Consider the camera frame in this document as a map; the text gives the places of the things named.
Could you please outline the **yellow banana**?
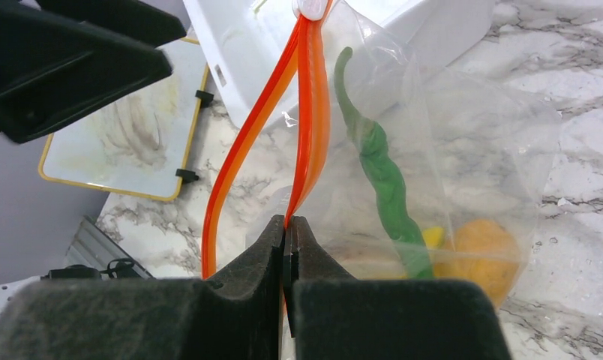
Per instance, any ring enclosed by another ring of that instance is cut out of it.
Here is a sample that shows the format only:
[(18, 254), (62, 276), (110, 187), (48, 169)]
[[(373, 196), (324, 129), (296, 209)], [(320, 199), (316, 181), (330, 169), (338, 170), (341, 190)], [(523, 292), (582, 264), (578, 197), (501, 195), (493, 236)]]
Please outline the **yellow banana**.
[(441, 248), (446, 242), (446, 231), (440, 226), (434, 226), (421, 231), (427, 249)]

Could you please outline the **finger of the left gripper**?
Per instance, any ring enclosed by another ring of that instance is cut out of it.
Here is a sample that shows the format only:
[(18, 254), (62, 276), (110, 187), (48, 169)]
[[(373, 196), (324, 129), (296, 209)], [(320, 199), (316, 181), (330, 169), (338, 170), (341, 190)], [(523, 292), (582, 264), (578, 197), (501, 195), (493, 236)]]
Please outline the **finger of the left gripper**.
[(37, 0), (41, 10), (159, 47), (187, 34), (180, 19), (136, 0)]
[(161, 46), (0, 1), (0, 134), (36, 140), (167, 78)]

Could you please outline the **green chili pepper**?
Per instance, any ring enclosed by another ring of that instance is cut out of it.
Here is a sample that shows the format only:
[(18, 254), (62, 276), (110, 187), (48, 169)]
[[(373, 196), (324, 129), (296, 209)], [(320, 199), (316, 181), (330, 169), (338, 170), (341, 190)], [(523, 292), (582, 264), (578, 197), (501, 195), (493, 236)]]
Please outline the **green chili pepper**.
[(385, 130), (356, 109), (347, 94), (345, 70), (353, 49), (344, 47), (334, 66), (334, 90), (346, 125), (346, 135), (358, 152), (361, 168), (376, 196), (379, 220), (388, 237), (403, 245), (400, 257), (411, 278), (432, 278), (433, 266), (417, 223), (407, 211), (407, 187), (401, 170), (389, 156)]

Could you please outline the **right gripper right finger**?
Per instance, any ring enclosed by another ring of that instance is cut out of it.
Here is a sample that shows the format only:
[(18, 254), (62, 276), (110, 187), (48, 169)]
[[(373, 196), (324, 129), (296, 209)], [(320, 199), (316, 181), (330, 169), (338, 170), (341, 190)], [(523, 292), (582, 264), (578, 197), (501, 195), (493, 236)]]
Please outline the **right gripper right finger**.
[(297, 359), (510, 359), (493, 305), (465, 280), (358, 280), (295, 216), (285, 232)]

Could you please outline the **white plastic bin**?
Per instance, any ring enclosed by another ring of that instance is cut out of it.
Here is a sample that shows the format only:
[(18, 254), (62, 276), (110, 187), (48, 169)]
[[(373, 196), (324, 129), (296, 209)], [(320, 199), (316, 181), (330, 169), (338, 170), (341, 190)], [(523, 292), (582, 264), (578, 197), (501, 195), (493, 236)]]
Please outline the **white plastic bin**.
[[(492, 24), (495, 1), (350, 1), (362, 16), (409, 44), (418, 59), (448, 65)], [(293, 30), (291, 1), (185, 1), (231, 122), (240, 128)]]

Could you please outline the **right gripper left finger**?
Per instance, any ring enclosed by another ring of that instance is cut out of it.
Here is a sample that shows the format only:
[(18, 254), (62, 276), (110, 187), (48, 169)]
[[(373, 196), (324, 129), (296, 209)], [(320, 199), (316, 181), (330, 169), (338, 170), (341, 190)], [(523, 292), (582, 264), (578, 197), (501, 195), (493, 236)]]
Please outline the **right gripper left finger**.
[(283, 222), (205, 280), (32, 283), (1, 312), (0, 359), (278, 359)]

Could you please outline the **clear zip top bag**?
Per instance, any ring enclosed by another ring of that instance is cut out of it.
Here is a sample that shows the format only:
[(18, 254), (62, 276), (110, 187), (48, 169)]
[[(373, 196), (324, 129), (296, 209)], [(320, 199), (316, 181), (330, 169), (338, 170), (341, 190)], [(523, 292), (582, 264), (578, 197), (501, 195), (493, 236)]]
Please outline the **clear zip top bag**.
[(409, 216), (421, 231), (442, 227), (445, 241), (469, 221), (496, 221), (520, 248), (518, 280), (557, 152), (557, 111), (530, 93), (419, 60), (345, 1), (325, 1), (316, 14), (297, 15), (211, 190), (202, 276), (218, 268), (218, 222), (227, 194), (267, 119), (295, 83), (295, 150), (286, 150), (295, 172), (284, 226), (296, 215), (305, 217), (325, 248), (359, 278), (415, 279), (402, 263), (404, 246), (383, 229), (374, 189), (347, 136), (334, 89), (335, 62), (344, 47), (353, 49), (345, 70), (347, 94), (385, 130), (389, 156), (406, 183)]

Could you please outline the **orange citrus fruit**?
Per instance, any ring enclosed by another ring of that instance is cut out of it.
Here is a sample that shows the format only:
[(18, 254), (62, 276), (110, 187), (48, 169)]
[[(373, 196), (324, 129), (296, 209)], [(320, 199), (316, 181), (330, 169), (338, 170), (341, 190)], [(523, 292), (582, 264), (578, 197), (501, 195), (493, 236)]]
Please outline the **orange citrus fruit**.
[(453, 239), (434, 253), (433, 273), (476, 283), (500, 308), (518, 278), (521, 260), (514, 236), (496, 221), (480, 218), (458, 227)]

